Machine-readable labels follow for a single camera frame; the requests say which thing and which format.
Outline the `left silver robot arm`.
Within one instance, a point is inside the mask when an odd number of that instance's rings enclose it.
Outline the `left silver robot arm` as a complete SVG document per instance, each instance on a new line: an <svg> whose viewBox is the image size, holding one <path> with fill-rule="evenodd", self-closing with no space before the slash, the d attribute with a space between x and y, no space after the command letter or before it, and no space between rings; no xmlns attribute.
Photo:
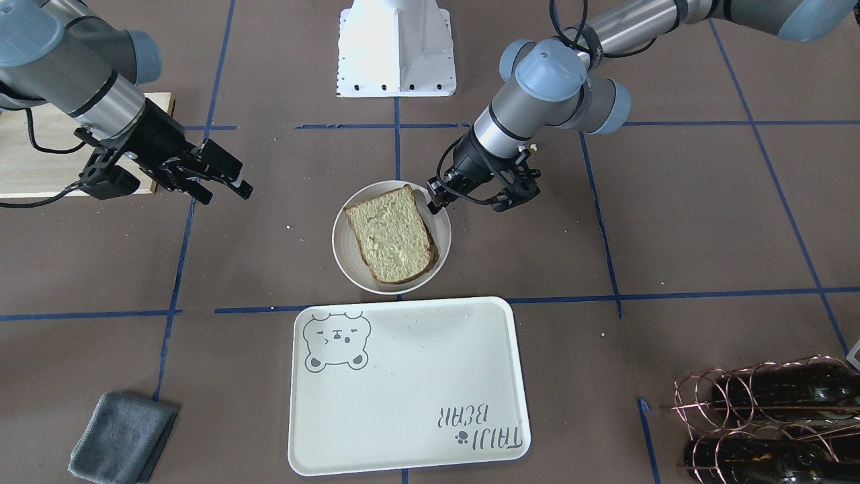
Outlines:
<svg viewBox="0 0 860 484"><path fill-rule="evenodd" d="M540 193L538 169L527 163L528 142L542 128L611 134L628 119L632 99L617 81L594 74L608 59L643 53L663 34L704 19L724 19L784 40L820 39L840 24L856 1L629 1L594 19L561 28L549 5L555 36L518 40L504 49L499 71L504 85L445 155L452 167L437 167L427 181L433 214L452 202L479 203L471 193L498 181L499 192L482 200L502 212Z"/></svg>

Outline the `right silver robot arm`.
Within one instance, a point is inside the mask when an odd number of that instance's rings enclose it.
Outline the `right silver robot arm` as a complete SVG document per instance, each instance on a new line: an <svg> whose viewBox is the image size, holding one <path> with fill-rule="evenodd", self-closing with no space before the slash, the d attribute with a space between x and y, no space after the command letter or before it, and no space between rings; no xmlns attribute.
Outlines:
<svg viewBox="0 0 860 484"><path fill-rule="evenodd" d="M82 1L3 1L1 9L2 110L29 114L52 104L94 149L65 195L131 195L140 181L119 165L129 157L164 190L202 204L212 199L204 180L249 198L253 188L236 157L212 140L191 144L182 126L140 91L162 73L159 47L148 34L117 30Z"/></svg>

